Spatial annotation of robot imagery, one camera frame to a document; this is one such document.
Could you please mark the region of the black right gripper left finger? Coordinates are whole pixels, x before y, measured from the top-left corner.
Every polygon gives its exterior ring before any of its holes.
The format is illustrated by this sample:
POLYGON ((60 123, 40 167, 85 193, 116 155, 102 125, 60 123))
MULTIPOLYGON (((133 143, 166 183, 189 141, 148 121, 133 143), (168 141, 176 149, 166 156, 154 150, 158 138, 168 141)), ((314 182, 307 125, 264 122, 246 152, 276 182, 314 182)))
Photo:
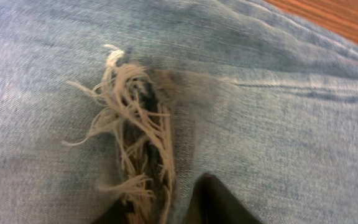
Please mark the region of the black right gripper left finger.
POLYGON ((91 224, 129 224, 127 215, 132 213, 134 213, 133 203, 124 203, 119 199, 91 224))

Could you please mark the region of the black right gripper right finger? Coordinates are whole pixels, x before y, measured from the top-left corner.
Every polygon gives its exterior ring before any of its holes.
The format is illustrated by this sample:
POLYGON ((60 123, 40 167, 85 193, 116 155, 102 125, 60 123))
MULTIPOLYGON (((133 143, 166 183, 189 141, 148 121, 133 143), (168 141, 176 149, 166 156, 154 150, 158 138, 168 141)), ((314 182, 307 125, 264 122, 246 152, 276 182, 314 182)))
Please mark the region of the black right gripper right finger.
POLYGON ((195 183, 184 224, 262 224, 213 174, 195 183))

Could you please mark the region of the long blue denim jeans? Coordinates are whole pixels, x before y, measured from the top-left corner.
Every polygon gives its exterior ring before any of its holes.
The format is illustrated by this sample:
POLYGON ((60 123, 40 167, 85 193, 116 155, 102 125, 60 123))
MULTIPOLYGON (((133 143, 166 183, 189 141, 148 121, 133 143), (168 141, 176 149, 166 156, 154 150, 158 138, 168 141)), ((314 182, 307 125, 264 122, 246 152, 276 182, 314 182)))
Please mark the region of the long blue denim jeans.
POLYGON ((90 223, 114 139, 77 147, 107 45, 168 69, 180 223, 217 175, 264 223, 358 223, 358 46, 262 1, 0 1, 0 223, 90 223))

